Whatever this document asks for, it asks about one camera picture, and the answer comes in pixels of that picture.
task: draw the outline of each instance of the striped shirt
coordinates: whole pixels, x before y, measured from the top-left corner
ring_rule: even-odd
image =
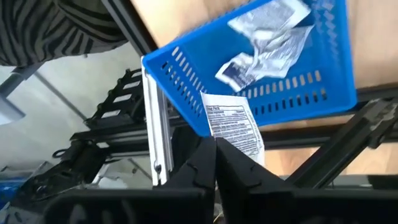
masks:
[[[104,52],[125,42],[101,0],[0,0],[0,65]]]

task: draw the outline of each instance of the paper label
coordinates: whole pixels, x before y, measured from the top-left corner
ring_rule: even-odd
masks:
[[[225,138],[264,166],[264,143],[246,97],[201,93],[201,98],[211,135]]]

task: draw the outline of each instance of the black plastic part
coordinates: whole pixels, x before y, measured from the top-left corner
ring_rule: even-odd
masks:
[[[396,123],[397,99],[369,102],[286,181],[297,187],[325,188],[370,143],[377,147]]]
[[[226,222],[253,223],[262,220],[262,214],[257,213],[258,203],[253,203],[253,194],[291,189],[293,185],[255,163],[227,140],[217,138],[216,141],[216,176]]]
[[[90,129],[143,124],[145,107],[142,91],[141,69],[126,70],[126,74],[108,92],[108,97],[98,105],[93,117],[87,119],[85,124]]]
[[[18,189],[10,202],[9,223],[18,223],[18,219],[29,220],[23,223],[40,220],[46,204],[51,200],[67,190],[91,183],[105,159],[106,154],[92,142],[72,142],[62,155],[61,163],[31,177]]]
[[[176,128],[172,137],[173,173],[196,151],[202,138],[198,136],[190,126]]]
[[[206,139],[153,190],[71,190],[46,209],[46,223],[212,223],[216,143]]]

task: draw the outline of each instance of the basket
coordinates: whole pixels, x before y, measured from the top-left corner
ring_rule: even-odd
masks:
[[[253,53],[250,41],[227,22],[267,2],[243,5],[144,57],[148,73],[198,135],[210,135],[201,91],[246,96],[259,126],[336,113],[356,104],[344,0],[305,1],[312,11],[298,26],[315,27],[284,79],[263,78],[235,93],[215,78],[235,55]]]

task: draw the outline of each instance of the wooden table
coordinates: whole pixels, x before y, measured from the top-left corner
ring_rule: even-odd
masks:
[[[215,18],[246,0],[131,0],[161,47],[178,35]],[[398,82],[398,1],[347,0],[357,88]],[[345,123],[340,118],[295,121],[261,129],[302,128]],[[398,143],[365,150],[344,174],[398,173]],[[266,167],[277,175],[291,174],[316,148],[267,151]]]

